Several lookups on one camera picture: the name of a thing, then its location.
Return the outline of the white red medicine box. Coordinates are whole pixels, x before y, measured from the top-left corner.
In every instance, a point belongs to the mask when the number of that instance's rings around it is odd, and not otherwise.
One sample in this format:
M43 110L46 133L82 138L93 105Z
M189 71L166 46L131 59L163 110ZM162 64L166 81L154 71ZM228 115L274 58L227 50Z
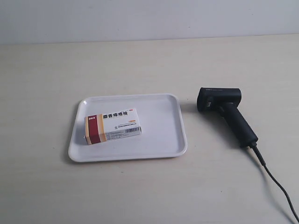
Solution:
M140 135L135 108L85 117L85 140L88 145Z

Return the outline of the white plastic tray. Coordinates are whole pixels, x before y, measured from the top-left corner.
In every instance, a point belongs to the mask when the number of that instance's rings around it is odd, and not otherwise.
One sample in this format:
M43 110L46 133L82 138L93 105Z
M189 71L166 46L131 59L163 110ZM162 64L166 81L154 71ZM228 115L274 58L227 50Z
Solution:
M137 136L88 145L85 117L136 109L142 133ZM97 96L81 101L74 120L68 156L74 162L171 158L183 155L187 139L180 105L168 93Z

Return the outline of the black handheld barcode scanner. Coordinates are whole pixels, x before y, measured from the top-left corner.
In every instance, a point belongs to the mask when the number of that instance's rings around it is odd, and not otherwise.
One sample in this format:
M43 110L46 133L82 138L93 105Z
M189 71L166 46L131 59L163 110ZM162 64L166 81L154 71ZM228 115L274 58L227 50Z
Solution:
M199 112L217 112L224 118L240 147L254 147L258 137L238 110L242 99L239 88L202 87L197 97Z

